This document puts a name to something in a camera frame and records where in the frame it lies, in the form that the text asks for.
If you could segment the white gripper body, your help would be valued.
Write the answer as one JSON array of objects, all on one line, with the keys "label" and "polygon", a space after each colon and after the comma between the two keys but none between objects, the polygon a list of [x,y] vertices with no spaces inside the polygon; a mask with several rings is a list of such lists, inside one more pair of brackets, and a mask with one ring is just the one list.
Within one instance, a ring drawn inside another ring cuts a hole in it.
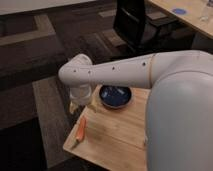
[{"label": "white gripper body", "polygon": [[85,106],[91,101],[92,89],[88,84],[70,89],[70,99],[77,105]]}]

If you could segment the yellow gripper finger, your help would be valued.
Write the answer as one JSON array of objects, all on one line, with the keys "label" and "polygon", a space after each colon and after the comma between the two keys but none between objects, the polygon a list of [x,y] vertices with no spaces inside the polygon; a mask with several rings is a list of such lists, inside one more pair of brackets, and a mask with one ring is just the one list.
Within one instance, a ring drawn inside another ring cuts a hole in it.
[{"label": "yellow gripper finger", "polygon": [[97,104],[94,104],[94,103],[90,103],[89,105],[88,105],[88,108],[89,109],[91,109],[93,112],[97,112]]},{"label": "yellow gripper finger", "polygon": [[74,114],[77,109],[78,109],[78,105],[75,104],[74,102],[71,102],[69,106],[69,112],[71,114]]}]

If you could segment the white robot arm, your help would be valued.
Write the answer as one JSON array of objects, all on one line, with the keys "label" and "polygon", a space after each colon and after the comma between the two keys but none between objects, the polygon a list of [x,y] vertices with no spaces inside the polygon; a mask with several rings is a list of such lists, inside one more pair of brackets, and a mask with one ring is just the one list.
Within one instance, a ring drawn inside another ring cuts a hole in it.
[{"label": "white robot arm", "polygon": [[96,65],[78,54],[58,75],[79,104],[91,85],[148,89],[148,171],[213,171],[213,54],[158,52]]}]

